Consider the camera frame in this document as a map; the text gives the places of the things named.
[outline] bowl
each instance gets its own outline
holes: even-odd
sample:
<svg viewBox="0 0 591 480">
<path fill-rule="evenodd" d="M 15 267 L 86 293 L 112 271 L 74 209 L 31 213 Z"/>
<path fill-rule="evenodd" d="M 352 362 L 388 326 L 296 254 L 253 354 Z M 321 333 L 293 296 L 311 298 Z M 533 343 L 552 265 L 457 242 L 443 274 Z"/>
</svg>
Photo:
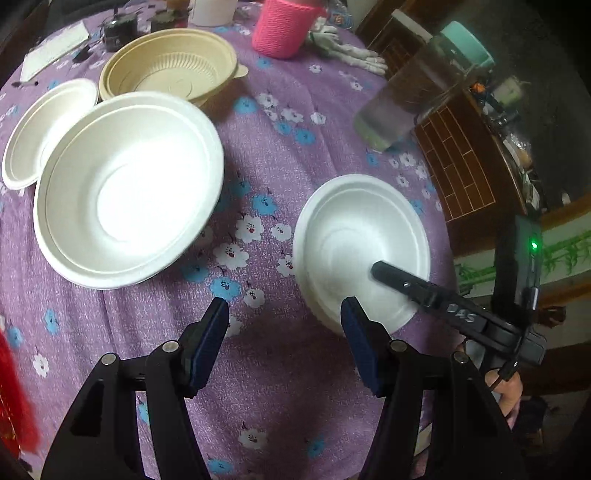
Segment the bowl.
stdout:
<svg viewBox="0 0 591 480">
<path fill-rule="evenodd" d="M 408 297 L 371 277 L 375 262 L 425 280 L 431 267 L 427 235 L 413 207 L 390 184 L 367 175 L 337 177 L 314 192 L 295 226 L 293 253 L 308 307 L 340 335 L 340 305 L 350 296 L 389 333 L 417 311 Z"/>
<path fill-rule="evenodd" d="M 99 98 L 95 83 L 70 80 L 45 93 L 12 131 L 2 159 L 6 187 L 19 190 L 37 181 L 53 148 Z"/>
<path fill-rule="evenodd" d="M 107 100 L 47 160 L 33 206 L 41 252 L 84 287 L 144 281 L 205 227 L 223 169 L 217 132 L 194 105 L 158 92 Z"/>
<path fill-rule="evenodd" d="M 174 28 L 137 38 L 113 55 L 100 74 L 99 91 L 103 100 L 128 92 L 164 92 L 199 106 L 247 71 L 222 37 Z"/>
</svg>

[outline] beige bowl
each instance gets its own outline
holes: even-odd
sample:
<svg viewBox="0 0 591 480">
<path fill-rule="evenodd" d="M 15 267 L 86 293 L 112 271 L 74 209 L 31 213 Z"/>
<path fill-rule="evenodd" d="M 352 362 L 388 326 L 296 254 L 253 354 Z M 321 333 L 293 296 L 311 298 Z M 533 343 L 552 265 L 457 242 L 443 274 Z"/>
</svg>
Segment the beige bowl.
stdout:
<svg viewBox="0 0 591 480">
<path fill-rule="evenodd" d="M 245 70 L 222 37 L 174 28 L 138 38 L 113 55 L 100 74 L 99 92 L 103 100 L 128 92 L 165 92 L 202 105 Z"/>
</svg>

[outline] transparent bottle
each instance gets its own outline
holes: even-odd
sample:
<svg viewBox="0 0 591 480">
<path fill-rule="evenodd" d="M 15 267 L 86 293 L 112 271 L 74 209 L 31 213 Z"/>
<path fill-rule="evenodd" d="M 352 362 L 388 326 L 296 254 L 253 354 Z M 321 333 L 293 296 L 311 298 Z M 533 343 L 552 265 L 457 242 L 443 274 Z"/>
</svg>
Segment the transparent bottle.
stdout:
<svg viewBox="0 0 591 480">
<path fill-rule="evenodd" d="M 451 22 L 355 115 L 355 130 L 371 148 L 384 151 L 493 65 L 478 39 Z"/>
</svg>

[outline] table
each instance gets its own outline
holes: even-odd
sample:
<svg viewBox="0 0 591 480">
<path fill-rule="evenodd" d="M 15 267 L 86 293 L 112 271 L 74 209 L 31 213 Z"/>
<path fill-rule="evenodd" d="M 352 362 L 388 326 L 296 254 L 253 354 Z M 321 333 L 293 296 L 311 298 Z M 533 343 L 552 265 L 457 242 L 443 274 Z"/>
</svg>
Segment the table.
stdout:
<svg viewBox="0 0 591 480">
<path fill-rule="evenodd" d="M 250 72 L 204 106 L 225 150 L 225 185 L 207 228 L 164 272 L 115 291 L 70 284 L 37 246 L 34 188 L 10 192 L 2 186 L 1 326 L 43 435 L 38 455 L 25 455 L 35 468 L 104 353 L 148 354 L 178 338 L 217 295 L 230 304 L 227 338 L 207 388 L 187 402 L 211 473 L 343 480 L 358 472 L 382 401 L 363 387 L 345 339 L 312 316 L 289 269 L 298 215 L 331 178 L 365 173 L 401 191 L 427 231 L 431 280 L 455 285 L 441 206 L 416 143 L 378 154 L 353 130 L 353 114 L 384 80 L 305 48 L 287 61 L 259 56 L 250 45 L 258 11 L 258 4 L 241 3 L 233 25 L 213 29 L 234 45 Z M 96 35 L 109 14 L 86 19 L 89 31 Z M 360 44 L 348 32 L 342 37 Z M 69 79 L 98 81 L 109 55 L 101 45 L 80 65 L 69 55 L 40 73 L 36 87 L 10 85 L 19 68 L 0 90 L 0 150 L 44 92 Z M 458 342 L 454 332 L 425 314 L 417 314 L 396 336 L 419 351 L 443 355 Z M 157 478 L 140 394 L 138 415 L 146 474 Z M 427 422 L 428 414 L 422 425 Z"/>
</svg>

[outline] screw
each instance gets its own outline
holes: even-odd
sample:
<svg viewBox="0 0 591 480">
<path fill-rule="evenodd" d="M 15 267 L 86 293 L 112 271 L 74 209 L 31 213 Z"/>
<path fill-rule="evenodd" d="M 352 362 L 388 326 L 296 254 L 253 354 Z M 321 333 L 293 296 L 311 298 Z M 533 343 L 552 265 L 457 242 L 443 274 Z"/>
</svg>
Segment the screw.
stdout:
<svg viewBox="0 0 591 480">
<path fill-rule="evenodd" d="M 162 350 L 164 350 L 166 353 L 173 353 L 177 349 L 178 349 L 178 342 L 175 342 L 174 340 L 170 340 L 169 342 L 166 342 L 162 346 Z"/>
<path fill-rule="evenodd" d="M 466 364 L 468 363 L 468 360 L 470 359 L 464 352 L 455 352 L 453 354 L 453 359 L 458 362 L 459 364 Z"/>
<path fill-rule="evenodd" d="M 110 365 L 112 364 L 115 360 L 117 360 L 117 356 L 114 353 L 106 353 L 103 355 L 103 357 L 100 359 L 100 363 L 102 363 L 103 365 Z"/>
<path fill-rule="evenodd" d="M 404 352 L 407 348 L 407 344 L 406 342 L 403 342 L 402 340 L 392 340 L 390 342 L 390 348 L 392 349 L 393 352 Z"/>
</svg>

